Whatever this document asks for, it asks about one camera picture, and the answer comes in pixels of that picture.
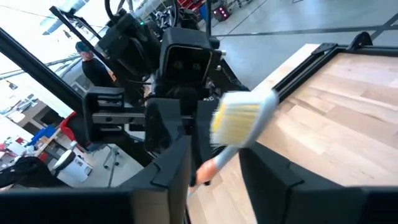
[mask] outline wooden table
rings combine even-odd
[[[317,47],[304,45],[253,91],[272,88]],[[398,185],[398,58],[337,55],[257,141],[341,185]],[[256,223],[237,156],[188,207],[192,223]]]
[[[51,137],[49,137],[49,139],[48,139],[40,148],[38,148],[38,150],[35,151],[35,157],[39,157],[39,156],[41,155],[41,153],[44,152],[45,148],[46,148],[47,146],[49,146],[49,144],[50,144],[53,140],[55,140],[55,138],[58,136],[58,134],[59,134],[60,132],[61,132],[61,129],[58,128],[58,129],[54,132],[54,134],[52,134]]]

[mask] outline blue object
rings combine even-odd
[[[94,152],[101,149],[102,144],[91,143],[86,147],[88,152]]]
[[[40,131],[38,131],[30,140],[30,143],[28,143],[28,146],[34,146],[37,141],[43,137],[46,136],[48,138],[51,138],[51,136],[56,132],[55,128],[51,125],[48,125],[46,128],[42,128]]]
[[[202,17],[207,22],[207,4],[204,3],[202,6],[199,8],[199,15]]]

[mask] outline black metal bar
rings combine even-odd
[[[295,78],[286,86],[284,86],[280,92],[278,92],[279,102],[282,102],[286,98],[288,98],[290,94],[292,94],[298,87],[303,85],[310,77],[312,77],[312,75],[314,75],[319,69],[325,66],[338,53],[339,53],[338,49],[333,49],[327,54],[323,55],[318,61],[313,63],[310,67],[307,67],[305,72],[292,75]]]
[[[184,224],[192,224],[192,222],[191,222],[191,217],[189,216],[188,205],[187,205],[187,207],[186,207],[186,209],[185,209]]]
[[[344,50],[342,53],[348,54],[360,54],[360,55],[373,55],[373,56],[385,56],[385,57],[397,57],[398,48],[396,49],[357,49],[357,50]]]
[[[0,43],[1,53],[43,85],[44,88],[52,92],[72,110],[80,114],[83,113],[81,104],[83,98],[2,28],[0,28]]]
[[[87,21],[86,21],[84,18],[76,17],[75,20],[76,20],[78,23],[82,24],[84,27],[86,27],[86,28],[87,28],[91,33],[93,33],[94,36],[96,36],[99,40],[101,40],[102,37],[101,37],[97,32],[95,32],[95,30],[89,25],[89,23],[87,23]]]
[[[336,47],[346,50],[348,48],[348,46],[349,45],[344,45],[344,44],[340,45],[339,44]],[[385,51],[385,50],[397,50],[398,47],[395,47],[395,46],[363,46],[363,47],[360,47],[360,48],[358,48],[356,50],[367,50],[367,49],[370,49],[370,50],[371,49],[377,49],[377,50],[380,50],[380,51]]]
[[[49,63],[45,63],[45,65],[46,65],[46,66],[52,66],[52,65],[56,65],[56,64],[58,64],[58,63],[69,62],[70,60],[75,60],[75,59],[77,59],[77,58],[80,58],[80,55],[78,55],[78,56],[73,56],[73,57],[70,57],[70,58],[61,59],[61,60],[56,60],[56,61],[49,62]],[[20,74],[22,74],[22,73],[25,73],[25,71],[23,71],[22,69],[18,69],[18,70],[14,70],[14,71],[10,71],[10,72],[3,72],[3,73],[0,73],[0,76],[2,76],[2,75],[8,75],[8,74],[10,74],[10,73],[15,73],[15,74],[13,74],[13,75],[20,75]]]
[[[315,49],[309,57],[307,57],[300,65],[295,67],[293,71],[291,71],[287,76],[285,76],[279,83],[277,83],[273,89],[276,92],[282,91],[282,89],[288,85],[296,76],[302,72],[304,72],[312,63],[316,62],[319,58],[321,58],[325,52],[329,50],[333,50],[337,44],[334,43],[324,43],[321,44],[317,49]]]
[[[65,26],[67,26],[70,31],[72,31],[102,62],[105,63],[106,66],[108,66],[109,68],[111,68],[107,62],[107,60],[97,51],[95,50],[94,46],[90,43],[90,41],[88,41],[77,29],[76,27],[74,27],[70,21],[60,12],[60,10],[55,7],[52,6],[50,8],[50,11],[52,12],[52,14],[54,14],[56,17],[58,17],[62,23],[65,24]]]

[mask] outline person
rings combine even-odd
[[[76,43],[76,50],[83,59],[81,63],[83,73],[94,86],[115,87],[116,77],[113,72],[108,70],[97,58],[94,58],[94,53],[82,41]]]

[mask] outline yellow bristles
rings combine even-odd
[[[243,146],[256,127],[261,113],[271,112],[269,116],[272,116],[276,105],[277,97],[273,91],[262,96],[251,92],[226,93],[213,116],[211,143]]]

